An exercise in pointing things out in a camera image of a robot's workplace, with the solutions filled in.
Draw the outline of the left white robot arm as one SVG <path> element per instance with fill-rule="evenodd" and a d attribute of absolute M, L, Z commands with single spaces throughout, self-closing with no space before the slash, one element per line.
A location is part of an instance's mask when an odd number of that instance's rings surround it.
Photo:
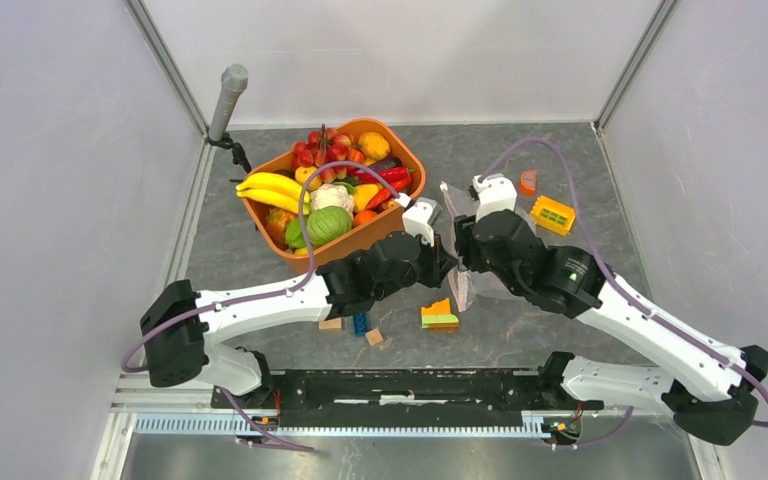
<path fill-rule="evenodd" d="M 391 233 L 368 249 L 332 260 L 314 273 L 226 291 L 169 284 L 139 321 L 145 369 L 155 388 L 192 380 L 222 387 L 250 407 L 266 405 L 274 381 L 262 354 L 231 348 L 230 339 L 258 330 L 349 317 L 414 285 L 437 288 L 456 267 L 439 240 Z"/>

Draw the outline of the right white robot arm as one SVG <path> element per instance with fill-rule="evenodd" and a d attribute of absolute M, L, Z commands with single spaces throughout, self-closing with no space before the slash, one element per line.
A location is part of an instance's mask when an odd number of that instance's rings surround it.
<path fill-rule="evenodd" d="M 687 326 L 576 246 L 547 246 L 511 210 L 454 220 L 465 269 L 491 273 L 510 294 L 540 310 L 600 330 L 650 365 L 608 364 L 556 351 L 540 370 L 537 392 L 551 408 L 580 401 L 669 415 L 686 433 L 733 444 L 756 419 L 768 351 L 719 342 Z"/>

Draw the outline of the clear zip top bag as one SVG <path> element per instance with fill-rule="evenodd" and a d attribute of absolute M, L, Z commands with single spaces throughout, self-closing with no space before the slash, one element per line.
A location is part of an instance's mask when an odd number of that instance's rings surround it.
<path fill-rule="evenodd" d="M 467 191 L 451 186 L 445 181 L 440 182 L 440 191 L 445 209 L 444 218 L 440 223 L 442 245 L 454 255 L 456 240 L 454 220 L 460 215 L 475 214 L 478 201 L 473 200 Z M 478 297 L 506 301 L 520 300 L 520 297 L 511 294 L 491 272 L 476 273 L 456 267 L 447 274 L 447 279 L 459 312 L 468 310 Z"/>

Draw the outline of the red lychee bunch toy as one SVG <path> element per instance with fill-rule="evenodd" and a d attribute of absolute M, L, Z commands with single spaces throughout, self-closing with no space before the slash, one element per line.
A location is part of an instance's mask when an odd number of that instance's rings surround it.
<path fill-rule="evenodd" d="M 314 175 L 314 169 L 336 161 L 348 161 L 354 155 L 355 138 L 352 134 L 340 132 L 336 128 L 322 124 L 312 130 L 305 141 L 294 142 L 290 152 L 291 167 L 295 180 L 304 184 L 309 178 L 310 190 L 336 180 L 343 180 L 348 175 L 345 166 L 331 167 Z"/>

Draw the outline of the white toy cauliflower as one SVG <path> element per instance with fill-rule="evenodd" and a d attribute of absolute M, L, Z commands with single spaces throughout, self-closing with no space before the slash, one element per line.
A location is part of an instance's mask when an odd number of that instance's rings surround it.
<path fill-rule="evenodd" d="M 349 215 L 354 214 L 353 194 L 343 185 L 323 184 L 311 193 L 310 199 L 312 212 L 334 206 L 344 209 Z"/>

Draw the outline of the green toy cabbage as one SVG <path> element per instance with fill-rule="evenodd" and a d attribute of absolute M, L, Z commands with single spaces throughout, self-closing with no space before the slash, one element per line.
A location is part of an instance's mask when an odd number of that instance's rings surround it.
<path fill-rule="evenodd" d="M 352 215 L 339 206 L 327 206 L 313 211 L 306 219 L 307 233 L 315 248 L 339 238 L 349 232 L 352 226 Z"/>

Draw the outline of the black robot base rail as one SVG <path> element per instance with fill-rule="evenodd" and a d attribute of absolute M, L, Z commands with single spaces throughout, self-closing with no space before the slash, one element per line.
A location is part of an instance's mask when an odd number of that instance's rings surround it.
<path fill-rule="evenodd" d="M 514 427 L 524 411 L 604 407 L 574 399 L 557 376 L 509 368 L 275 371 L 269 393 L 237 403 L 276 408 L 283 427 Z"/>

